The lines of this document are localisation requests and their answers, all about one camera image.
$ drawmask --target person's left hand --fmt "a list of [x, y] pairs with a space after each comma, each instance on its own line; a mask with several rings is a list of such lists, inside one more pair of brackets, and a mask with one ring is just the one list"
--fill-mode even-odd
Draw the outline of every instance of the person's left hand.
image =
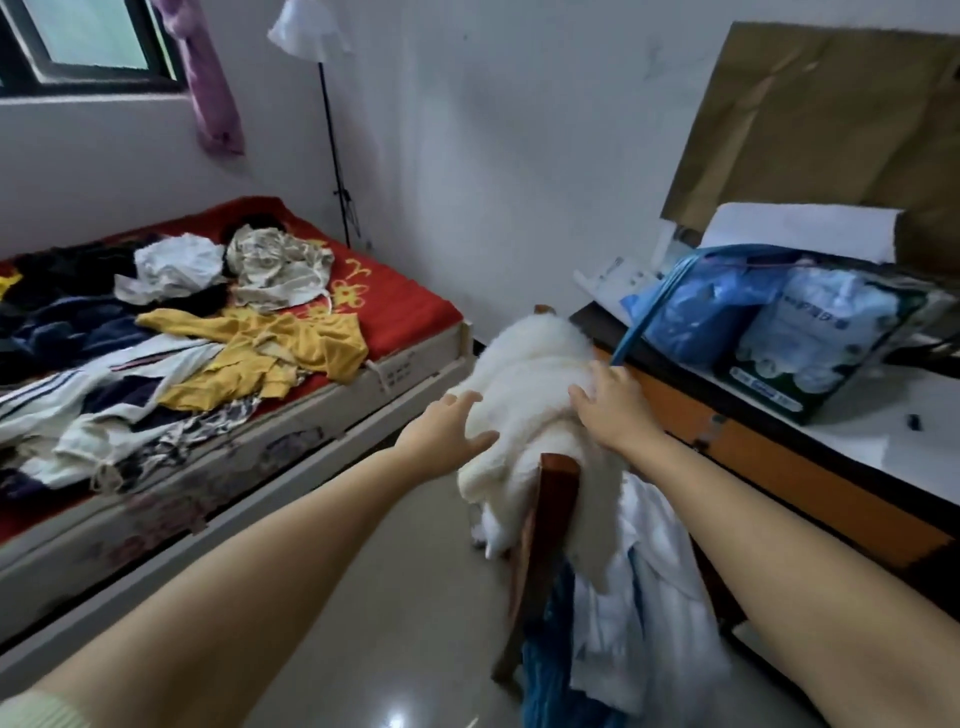
[[400, 432], [394, 449], [421, 481], [452, 473], [496, 442], [500, 433], [492, 430], [470, 439], [464, 434], [470, 408], [482, 399], [472, 391], [447, 393]]

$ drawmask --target orange drawer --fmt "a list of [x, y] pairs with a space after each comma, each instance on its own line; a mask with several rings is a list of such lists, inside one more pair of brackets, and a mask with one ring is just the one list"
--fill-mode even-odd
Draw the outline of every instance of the orange drawer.
[[[610, 355], [607, 352], [602, 349], [595, 351], [598, 359], [610, 361]], [[688, 445], [707, 431], [713, 410], [702, 402], [664, 384], [654, 376], [634, 367], [628, 366], [627, 369], [640, 382], [643, 395], [650, 402], [650, 407], [663, 429]]]
[[890, 567], [905, 567], [950, 536], [844, 478], [727, 421], [709, 455], [735, 473], [826, 523]]

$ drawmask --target window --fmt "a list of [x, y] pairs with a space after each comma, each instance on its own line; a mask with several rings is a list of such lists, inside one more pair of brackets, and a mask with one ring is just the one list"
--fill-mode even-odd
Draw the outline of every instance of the window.
[[0, 0], [0, 96], [185, 88], [150, 0]]

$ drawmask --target red bedsheet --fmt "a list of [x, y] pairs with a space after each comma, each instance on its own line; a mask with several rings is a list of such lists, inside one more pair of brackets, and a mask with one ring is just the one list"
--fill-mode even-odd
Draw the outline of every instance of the red bedsheet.
[[[449, 301], [391, 268], [331, 240], [310, 223], [294, 215], [276, 197], [243, 197], [196, 215], [114, 235], [108, 238], [108, 241], [119, 241], [152, 231], [164, 235], [192, 232], [215, 242], [224, 242], [224, 229], [235, 226], [244, 217], [257, 214], [274, 215], [291, 234], [310, 240], [323, 240], [330, 246], [335, 254], [329, 286], [334, 310], [337, 313], [357, 314], [360, 328], [370, 348], [370, 359], [375, 361], [393, 352], [408, 349], [463, 320], [463, 316]], [[317, 300], [290, 310], [297, 313], [311, 306], [320, 306], [326, 310], [327, 301]], [[301, 386], [292, 390], [286, 400], [264, 402], [257, 415], [299, 399], [328, 382], [323, 375], [312, 375]], [[22, 502], [0, 501], [0, 544], [90, 497], [86, 490], [67, 490], [68, 492], [44, 493]]]

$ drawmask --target person's arm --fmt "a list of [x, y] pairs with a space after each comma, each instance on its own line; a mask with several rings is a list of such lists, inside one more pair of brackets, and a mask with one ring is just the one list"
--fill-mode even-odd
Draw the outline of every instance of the person's arm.
[[238, 725], [390, 509], [496, 440], [464, 436], [478, 400], [434, 402], [392, 448], [215, 548], [36, 689], [94, 728]]
[[664, 434], [639, 384], [593, 362], [570, 398], [594, 438], [657, 485], [836, 726], [960, 725], [960, 624], [869, 559]]

